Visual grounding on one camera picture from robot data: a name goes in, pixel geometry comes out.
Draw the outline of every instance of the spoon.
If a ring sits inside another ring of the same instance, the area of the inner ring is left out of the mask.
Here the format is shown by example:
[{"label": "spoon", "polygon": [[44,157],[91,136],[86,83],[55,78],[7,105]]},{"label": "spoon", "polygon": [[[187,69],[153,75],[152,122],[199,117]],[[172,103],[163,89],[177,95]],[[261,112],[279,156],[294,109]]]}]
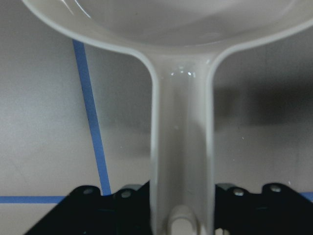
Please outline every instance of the spoon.
[{"label": "spoon", "polygon": [[130,54],[153,81],[151,226],[213,234],[213,76],[240,50],[313,25],[311,0],[23,0],[54,29]]}]

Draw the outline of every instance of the bolt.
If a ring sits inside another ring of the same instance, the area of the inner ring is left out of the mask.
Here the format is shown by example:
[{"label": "bolt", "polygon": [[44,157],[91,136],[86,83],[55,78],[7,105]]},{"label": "bolt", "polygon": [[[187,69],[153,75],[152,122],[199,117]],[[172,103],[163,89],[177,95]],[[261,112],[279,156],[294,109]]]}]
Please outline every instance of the bolt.
[{"label": "bolt", "polygon": [[241,188],[235,188],[235,189],[233,190],[233,193],[234,193],[236,196],[243,196],[245,192],[244,192]]},{"label": "bolt", "polygon": [[130,191],[128,189],[121,193],[122,198],[129,198],[131,195],[132,195],[132,191]]},{"label": "bolt", "polygon": [[273,192],[281,192],[282,191],[282,189],[278,185],[271,185],[269,188]]},{"label": "bolt", "polygon": [[93,193],[93,188],[87,188],[83,191],[84,195],[92,194]]}]

